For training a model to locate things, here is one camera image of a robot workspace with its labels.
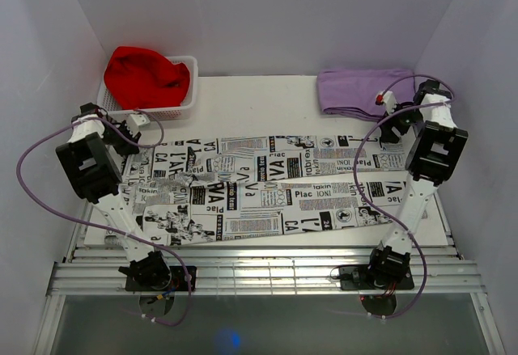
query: gray wall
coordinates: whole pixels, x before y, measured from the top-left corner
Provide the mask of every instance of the gray wall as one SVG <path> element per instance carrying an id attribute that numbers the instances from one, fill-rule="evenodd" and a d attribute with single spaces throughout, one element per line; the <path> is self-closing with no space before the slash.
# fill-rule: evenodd
<path id="1" fill-rule="evenodd" d="M 507 353 L 518 353 L 518 0 L 453 0 L 417 67 L 450 82 L 469 141 L 441 189 L 453 236 L 476 259 Z"/>
<path id="2" fill-rule="evenodd" d="M 15 178 L 21 153 L 70 122 L 95 96 L 105 56 L 76 0 L 0 0 L 0 344 L 30 353 L 55 260 L 72 225 L 28 199 Z M 66 136 L 58 141 L 64 142 Z M 52 142 L 24 174 L 45 201 L 77 214 L 79 200 L 57 164 Z"/>
<path id="3" fill-rule="evenodd" d="M 192 54 L 202 74 L 413 68 L 451 0 L 79 0 L 107 54 Z"/>

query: white table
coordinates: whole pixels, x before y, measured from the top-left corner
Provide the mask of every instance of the white table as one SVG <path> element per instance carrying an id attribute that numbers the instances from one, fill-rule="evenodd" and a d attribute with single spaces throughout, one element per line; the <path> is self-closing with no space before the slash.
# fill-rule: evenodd
<path id="1" fill-rule="evenodd" d="M 371 122 L 326 116 L 320 113 L 316 97 L 314 76 L 231 76 L 200 78 L 198 101 L 193 115 L 188 120 L 169 120 L 163 123 L 165 139 L 189 139 L 193 137 L 236 137 L 258 135 L 364 135 Z M 159 130 L 149 129 L 142 134 L 141 143 L 153 143 L 159 139 Z M 408 151 L 414 142 L 412 134 L 404 138 Z M 405 172 L 362 173 L 361 180 L 404 180 Z M 352 175 L 322 176 L 312 182 L 352 181 Z M 440 220 L 436 201 L 432 201 L 427 212 L 430 219 L 422 221 L 416 234 L 419 243 L 425 247 L 447 246 L 444 224 Z M 93 222 L 104 219 L 96 212 Z M 300 235 L 283 235 L 256 239 L 203 243 L 193 247 L 362 247 L 374 246 L 390 225 L 366 226 L 347 230 L 336 230 Z M 102 230 L 89 230 L 85 244 L 98 243 L 104 237 Z"/>

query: folded towel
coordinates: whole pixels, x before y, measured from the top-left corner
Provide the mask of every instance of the folded towel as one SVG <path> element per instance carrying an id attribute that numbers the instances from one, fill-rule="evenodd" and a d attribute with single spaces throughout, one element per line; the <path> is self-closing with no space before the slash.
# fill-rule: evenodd
<path id="1" fill-rule="evenodd" d="M 376 96 L 392 82 L 414 74 L 411 70 L 323 70 L 316 78 L 321 111 L 362 120 L 379 120 L 384 106 L 376 106 Z M 414 98 L 414 79 L 407 78 L 396 84 L 394 92 L 398 103 Z"/>

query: cable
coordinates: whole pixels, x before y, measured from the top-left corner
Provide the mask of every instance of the cable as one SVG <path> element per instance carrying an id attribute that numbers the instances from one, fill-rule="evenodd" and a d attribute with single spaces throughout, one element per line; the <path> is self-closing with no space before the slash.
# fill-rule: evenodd
<path id="1" fill-rule="evenodd" d="M 47 142 L 49 139 L 52 139 L 54 137 L 56 137 L 57 135 L 61 134 L 61 133 L 64 133 L 65 131 L 69 130 L 69 129 L 72 129 L 74 128 L 75 126 L 77 125 L 80 125 L 82 124 L 85 120 L 99 120 L 101 122 L 103 122 L 105 125 L 109 126 L 111 129 L 113 129 L 122 139 L 124 139 L 126 142 L 128 142 L 130 145 L 134 145 L 134 146 L 137 146 L 137 147 L 141 147 L 141 148 L 145 148 L 145 149 L 150 149 L 150 148 L 154 148 L 158 145 L 160 145 L 163 141 L 163 137 L 165 135 L 165 132 L 163 130 L 163 126 L 162 124 L 160 123 L 160 121 L 155 118 L 152 114 L 150 114 L 149 112 L 145 112 L 145 111 L 142 111 L 142 110 L 135 110 L 137 112 L 140 112 L 142 114 L 145 114 L 147 116 L 149 116 L 150 118 L 152 118 L 157 124 L 158 126 L 160 127 L 160 131 L 161 131 L 161 135 L 160 135 L 160 139 L 157 143 L 153 144 L 153 145 L 139 145 L 138 143 L 136 142 L 133 142 L 131 141 L 130 139 L 126 138 L 119 130 L 117 127 L 115 127 L 112 123 L 110 123 L 109 121 L 105 120 L 104 118 L 100 118 L 100 117 L 88 117 L 88 118 L 84 118 L 84 119 L 80 119 L 76 122 L 74 122 L 73 124 L 71 125 L 68 125 L 66 126 L 65 128 L 63 129 L 60 129 L 58 130 L 57 132 L 55 133 L 52 133 L 50 135 L 48 135 L 47 137 L 44 137 L 42 139 L 40 139 L 38 142 L 36 142 L 34 145 L 30 146 L 27 150 L 25 150 L 23 152 L 23 154 L 20 156 L 17 164 L 16 164 L 16 178 L 18 179 L 18 182 L 20 184 L 20 186 L 22 187 L 22 189 L 25 191 L 25 193 L 27 193 L 27 195 L 34 201 L 36 202 L 41 208 L 47 210 L 48 212 L 58 216 L 59 218 L 63 218 L 65 220 L 68 220 L 70 222 L 75 222 L 75 223 L 79 223 L 79 224 L 84 224 L 85 226 L 90 226 L 90 227 L 95 227 L 95 228 L 100 228 L 101 230 L 106 230 L 106 231 L 112 231 L 113 233 L 115 234 L 119 234 L 119 235 L 126 235 L 126 233 L 124 231 L 121 231 L 121 230 L 118 230 L 117 228 L 113 228 L 111 226 L 105 226 L 105 225 L 102 225 L 102 224 L 97 224 L 97 223 L 92 223 L 92 222 L 89 222 L 89 221 L 86 221 L 86 220 L 82 220 L 82 219 L 79 219 L 79 218 L 75 218 L 73 216 L 70 216 L 70 215 L 67 215 L 65 213 L 62 213 L 48 205 L 46 205 L 42 200 L 40 200 L 32 191 L 31 189 L 27 186 L 27 184 L 25 184 L 25 181 L 23 180 L 23 177 L 22 177 L 22 165 L 23 165 L 23 161 L 25 160 L 25 158 L 35 149 L 37 148 L 39 145 L 41 145 L 42 143 L 44 142 Z M 147 241 L 145 239 L 142 239 L 142 238 L 139 238 L 138 236 L 135 236 L 135 235 L 132 235 L 132 234 L 127 234 L 127 237 L 130 238 L 130 239 L 133 239 L 133 240 L 136 240 L 137 242 L 140 242 L 140 243 L 144 243 L 144 244 L 147 244 L 149 246 L 152 246 L 154 248 L 158 248 L 159 250 L 162 250 L 162 251 L 165 251 L 165 252 L 168 252 L 169 254 L 171 254 L 172 256 L 174 256 L 178 262 L 180 263 L 181 267 L 183 268 L 184 270 L 184 274 L 185 274 L 185 278 L 190 278 L 190 275 L 189 275 L 189 270 L 187 270 L 187 266 L 185 266 L 185 263 L 184 261 L 180 258 L 180 256 L 178 256 L 178 254 L 176 254 L 171 248 L 169 247 L 166 247 L 166 246 L 161 246 L 159 244 L 156 244 L 156 243 L 153 243 L 153 242 L 150 242 L 150 241 Z M 176 321 L 176 322 L 169 322 L 167 320 L 163 320 L 163 319 L 157 319 L 153 316 L 147 316 L 145 315 L 145 317 L 151 319 L 152 321 L 156 321 L 157 323 L 161 323 L 163 325 L 168 325 L 169 327 L 175 327 L 179 324 L 181 324 L 184 320 L 185 320 L 185 317 L 187 316 L 187 314 L 189 313 L 189 309 L 191 307 L 191 304 L 192 304 L 192 289 L 191 289 L 191 281 L 187 281 L 187 292 L 188 292 L 188 297 L 187 297 L 187 306 L 185 307 L 184 309 L 184 312 L 183 314 L 181 315 L 181 317 Z"/>
<path id="2" fill-rule="evenodd" d="M 377 211 L 379 211 L 380 213 L 382 213 L 386 217 L 392 219 L 394 222 L 399 224 L 403 230 L 405 230 L 407 232 L 410 240 L 412 241 L 412 243 L 414 244 L 415 248 L 417 249 L 417 251 L 419 253 L 419 256 L 421 257 L 421 261 L 422 261 L 422 283 L 421 283 L 421 286 L 419 286 L 418 292 L 415 294 L 415 297 L 412 299 L 412 301 L 410 301 L 407 305 L 405 305 L 405 307 L 401 311 L 398 311 L 397 313 L 394 313 L 393 315 L 388 315 L 388 316 L 385 316 L 385 315 L 373 315 L 374 317 L 376 317 L 378 319 L 395 319 L 396 317 L 404 315 L 407 311 L 409 311 L 412 308 L 412 306 L 415 305 L 415 303 L 421 298 L 421 294 L 424 291 L 424 287 L 427 284 L 428 267 L 427 267 L 427 259 L 424 256 L 424 253 L 422 252 L 422 248 L 421 248 L 421 246 L 419 246 L 418 241 L 416 240 L 414 235 L 410 232 L 409 228 L 401 220 L 396 218 L 394 215 L 392 215 L 392 214 L 382 210 L 382 208 L 378 207 L 372 201 L 370 201 L 369 198 L 367 197 L 367 195 L 361 189 L 361 187 L 359 185 L 359 180 L 358 180 L 358 161 L 359 161 L 359 155 L 361 154 L 361 151 L 362 151 L 363 147 L 367 143 L 368 138 L 381 125 L 383 125 L 385 122 L 393 119 L 394 117 L 396 117 L 398 115 L 401 115 L 401 114 L 403 114 L 405 112 L 408 112 L 408 111 L 419 110 L 420 108 L 438 107 L 438 106 L 442 106 L 444 104 L 450 104 L 453 100 L 455 100 L 455 93 L 453 92 L 452 88 L 448 84 L 446 84 L 442 80 L 439 80 L 438 78 L 435 78 L 433 76 L 429 76 L 427 74 L 411 74 L 409 76 L 404 76 L 402 78 L 399 78 L 398 80 L 392 82 L 387 88 L 385 88 L 385 90 L 381 93 L 381 95 L 384 96 L 388 91 L 390 91 L 390 89 L 392 87 L 394 87 L 400 81 L 405 80 L 407 78 L 429 78 L 431 80 L 435 80 L 436 82 L 439 82 L 440 84 L 442 84 L 448 91 L 450 91 L 450 93 L 452 94 L 452 98 L 450 100 L 445 101 L 444 103 L 429 103 L 429 104 L 423 104 L 423 105 L 418 105 L 418 106 L 409 106 L 409 107 L 406 107 L 406 108 L 402 108 L 401 110 L 396 111 L 396 112 L 394 112 L 391 115 L 386 116 L 385 118 L 380 120 L 378 123 L 376 123 L 374 125 L 374 127 L 372 127 L 372 129 L 367 133 L 367 135 L 365 135 L 365 137 L 363 137 L 363 140 L 360 142 L 360 144 L 358 146 L 358 149 L 356 150 L 355 160 L 354 160 L 354 163 L 353 163 L 353 178 L 355 180 L 355 186 L 358 189 L 358 192 L 359 192 L 360 196 L 373 209 L 376 209 Z M 341 314 L 341 315 L 364 315 L 364 314 L 355 313 L 355 312 L 342 312 L 342 311 L 331 311 L 331 312 L 338 313 L 338 314 Z"/>

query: white basket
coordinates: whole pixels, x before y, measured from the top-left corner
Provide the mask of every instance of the white basket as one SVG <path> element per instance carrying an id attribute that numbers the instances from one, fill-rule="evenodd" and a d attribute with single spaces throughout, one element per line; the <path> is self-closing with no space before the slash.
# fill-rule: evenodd
<path id="1" fill-rule="evenodd" d="M 183 62 L 190 72 L 191 82 L 189 90 L 180 107 L 162 107 L 162 108 L 143 108 L 143 111 L 151 112 L 160 120 L 171 119 L 188 119 L 193 110 L 197 98 L 197 61 L 192 56 L 173 56 L 166 57 L 173 64 Z M 110 116 L 117 120 L 125 119 L 129 114 L 133 114 L 133 110 L 123 110 L 122 107 L 113 98 L 112 94 L 106 88 L 104 80 L 100 83 L 99 94 L 97 95 L 97 104 L 109 112 Z"/>

